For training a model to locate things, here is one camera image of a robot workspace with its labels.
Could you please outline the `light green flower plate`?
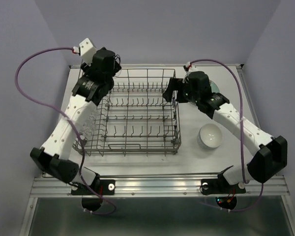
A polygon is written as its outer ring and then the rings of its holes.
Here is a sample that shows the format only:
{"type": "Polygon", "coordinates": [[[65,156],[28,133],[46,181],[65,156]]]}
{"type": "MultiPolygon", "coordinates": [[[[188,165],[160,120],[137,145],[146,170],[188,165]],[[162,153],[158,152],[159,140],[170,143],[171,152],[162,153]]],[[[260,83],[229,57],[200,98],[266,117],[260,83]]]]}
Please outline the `light green flower plate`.
{"type": "MultiPolygon", "coordinates": [[[[212,90],[213,93],[219,93],[219,92],[220,92],[220,90],[219,90],[217,84],[216,84],[214,81],[211,81],[211,80],[210,80],[209,83],[210,83],[211,90],[212,90]]],[[[196,106],[196,101],[195,101],[195,99],[193,99],[190,103],[193,104],[194,106],[196,106]]]]}

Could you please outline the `white ribbed bowl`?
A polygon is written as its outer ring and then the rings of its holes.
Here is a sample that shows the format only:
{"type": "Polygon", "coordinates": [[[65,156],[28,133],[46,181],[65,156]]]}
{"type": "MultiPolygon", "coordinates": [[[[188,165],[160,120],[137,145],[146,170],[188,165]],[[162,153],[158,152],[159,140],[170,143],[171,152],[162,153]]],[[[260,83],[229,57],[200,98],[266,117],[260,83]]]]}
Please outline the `white ribbed bowl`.
{"type": "Polygon", "coordinates": [[[220,147],[222,141],[222,131],[213,123],[203,125],[198,132],[197,142],[202,148],[216,149],[220,147]]]}

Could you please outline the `clear glass cup back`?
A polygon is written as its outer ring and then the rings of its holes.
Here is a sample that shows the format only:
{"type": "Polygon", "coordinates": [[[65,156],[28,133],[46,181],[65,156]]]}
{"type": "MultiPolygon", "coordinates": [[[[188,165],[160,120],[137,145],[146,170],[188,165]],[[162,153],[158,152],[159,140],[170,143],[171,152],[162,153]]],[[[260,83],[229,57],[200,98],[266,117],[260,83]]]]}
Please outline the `clear glass cup back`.
{"type": "Polygon", "coordinates": [[[116,65],[112,77],[118,77],[122,71],[121,65],[116,65]]]}

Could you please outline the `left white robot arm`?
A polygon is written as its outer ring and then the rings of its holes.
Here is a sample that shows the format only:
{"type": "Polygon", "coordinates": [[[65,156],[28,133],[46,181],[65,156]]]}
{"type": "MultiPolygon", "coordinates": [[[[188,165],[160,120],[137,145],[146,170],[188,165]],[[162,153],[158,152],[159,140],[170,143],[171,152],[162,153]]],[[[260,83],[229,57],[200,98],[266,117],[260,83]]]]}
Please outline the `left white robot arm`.
{"type": "Polygon", "coordinates": [[[81,129],[96,111],[101,100],[114,86],[113,77],[121,70],[120,57],[101,48],[83,63],[83,76],[72,90],[67,108],[50,137],[30,156],[40,170],[64,183],[82,186],[88,193],[99,193],[99,174],[69,159],[75,140],[81,140],[81,129]]]}

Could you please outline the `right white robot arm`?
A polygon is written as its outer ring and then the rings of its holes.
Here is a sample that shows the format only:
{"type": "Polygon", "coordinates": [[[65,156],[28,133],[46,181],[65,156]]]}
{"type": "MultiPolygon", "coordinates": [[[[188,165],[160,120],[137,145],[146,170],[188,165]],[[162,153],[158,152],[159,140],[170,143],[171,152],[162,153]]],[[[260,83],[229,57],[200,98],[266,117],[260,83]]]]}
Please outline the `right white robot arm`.
{"type": "Polygon", "coordinates": [[[212,91],[204,72],[190,72],[183,79],[170,78],[162,97],[170,102],[174,93],[176,102],[195,103],[200,112],[229,130],[253,156],[243,167],[231,166],[220,172],[212,187],[227,192],[243,180],[264,184],[286,167],[287,140],[273,137],[243,117],[229,99],[212,91]]]}

